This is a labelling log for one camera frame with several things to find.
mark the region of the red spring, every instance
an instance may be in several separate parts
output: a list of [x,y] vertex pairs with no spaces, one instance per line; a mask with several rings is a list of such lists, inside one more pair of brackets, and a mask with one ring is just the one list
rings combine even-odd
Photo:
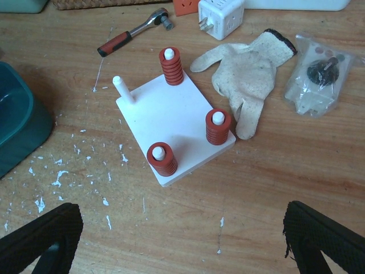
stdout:
[[[166,49],[172,49],[175,53],[174,58],[171,60],[165,59],[164,53]],[[160,51],[159,57],[166,82],[171,86],[177,86],[178,84],[181,84],[184,80],[184,72],[181,65],[179,50],[175,47],[167,47]]]
[[[220,126],[214,124],[212,121],[213,114],[218,111],[223,113],[225,117],[223,124]],[[209,111],[205,117],[206,139],[208,142],[214,144],[215,146],[219,146],[227,141],[230,123],[231,117],[225,110],[215,108]]]
[[[161,161],[156,160],[152,155],[152,150],[155,147],[162,147],[165,150],[165,158]],[[161,175],[161,176],[171,176],[177,170],[177,161],[175,156],[172,152],[171,147],[163,142],[154,143],[150,146],[147,151],[147,161],[154,167],[154,169]]]

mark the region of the white cotton glove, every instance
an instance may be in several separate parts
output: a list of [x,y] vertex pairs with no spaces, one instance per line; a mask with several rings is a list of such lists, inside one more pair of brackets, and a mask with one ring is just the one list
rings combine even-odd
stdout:
[[249,45],[228,43],[207,51],[190,70],[201,72],[221,61],[212,76],[213,87],[229,98],[237,121],[236,134],[248,140],[255,135],[263,102],[275,86],[277,67],[296,53],[289,40],[267,29]]

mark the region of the green plastic tub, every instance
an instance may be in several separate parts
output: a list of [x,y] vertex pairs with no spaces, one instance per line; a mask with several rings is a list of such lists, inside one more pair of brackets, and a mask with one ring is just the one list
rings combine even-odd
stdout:
[[51,134],[50,113],[19,74],[0,62],[0,178]]
[[40,13],[48,0],[0,0],[0,13]]

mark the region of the wooden table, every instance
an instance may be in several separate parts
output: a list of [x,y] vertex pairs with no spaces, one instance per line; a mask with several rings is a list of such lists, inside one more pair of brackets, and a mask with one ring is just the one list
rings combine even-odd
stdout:
[[[238,140],[167,188],[156,181],[117,108],[111,80],[120,75],[131,90],[141,86],[162,74],[160,50],[176,46],[207,100],[229,110],[211,84],[217,65],[194,74],[195,58],[223,42],[250,43],[266,28],[293,42],[307,31],[365,54],[365,3],[352,0],[340,12],[246,10],[244,24],[223,42],[198,29],[197,14],[172,15],[172,31],[150,29],[99,56],[96,49],[107,39],[161,6],[173,12],[171,3],[71,11],[48,5],[40,14],[0,15],[2,61],[55,119],[48,141],[1,180],[0,237],[71,202],[84,221],[71,273],[263,274],[299,273],[284,259],[283,217],[292,200],[364,236],[364,68],[351,70],[338,107],[313,119],[297,115],[283,99],[297,62],[292,58],[278,70],[255,137]],[[68,173],[53,186],[60,171]]]

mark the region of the plastic bag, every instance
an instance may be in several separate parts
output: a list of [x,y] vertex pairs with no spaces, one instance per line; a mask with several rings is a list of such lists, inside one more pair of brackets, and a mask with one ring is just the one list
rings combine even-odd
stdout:
[[353,65],[365,65],[346,51],[315,41],[306,33],[296,35],[299,61],[291,75],[285,99],[301,115],[320,117],[336,107],[348,72]]

